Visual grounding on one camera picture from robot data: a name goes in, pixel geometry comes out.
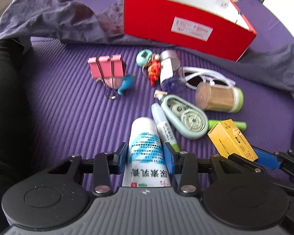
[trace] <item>open cardboard box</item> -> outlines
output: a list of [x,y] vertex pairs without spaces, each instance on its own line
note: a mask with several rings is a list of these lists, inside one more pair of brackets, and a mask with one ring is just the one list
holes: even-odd
[[231,0],[124,0],[124,32],[233,61],[256,37]]

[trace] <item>yellow box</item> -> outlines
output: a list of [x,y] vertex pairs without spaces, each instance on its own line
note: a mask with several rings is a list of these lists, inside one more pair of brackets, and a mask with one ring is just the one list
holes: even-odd
[[225,158],[236,153],[252,162],[258,159],[255,151],[232,119],[218,122],[208,132],[208,136],[219,154]]

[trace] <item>gray gripper base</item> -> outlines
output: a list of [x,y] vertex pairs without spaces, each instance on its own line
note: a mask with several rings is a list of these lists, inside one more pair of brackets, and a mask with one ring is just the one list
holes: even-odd
[[76,222],[52,231],[27,231],[12,226],[5,235],[286,235],[281,227],[241,231],[208,215],[193,197],[172,187],[121,187],[115,195],[94,200]]

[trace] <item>green tube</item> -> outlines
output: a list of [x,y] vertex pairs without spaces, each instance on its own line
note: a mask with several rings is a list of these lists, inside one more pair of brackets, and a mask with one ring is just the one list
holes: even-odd
[[[209,129],[208,129],[208,131],[210,131],[212,129],[212,127],[214,127],[220,121],[222,121],[222,120],[209,120]],[[245,122],[240,122],[240,121],[233,121],[233,122],[237,126],[237,128],[239,128],[240,131],[245,131],[246,130],[247,124]]]

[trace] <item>red figurine keychain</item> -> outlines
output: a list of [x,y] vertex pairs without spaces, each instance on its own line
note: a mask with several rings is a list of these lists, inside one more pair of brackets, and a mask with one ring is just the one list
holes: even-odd
[[148,67],[148,78],[150,80],[150,86],[155,86],[155,82],[159,80],[159,74],[161,69],[161,64],[159,59],[160,59],[159,54],[153,54],[151,58],[149,59],[149,61],[147,61],[142,68],[142,70],[144,70],[144,68]]

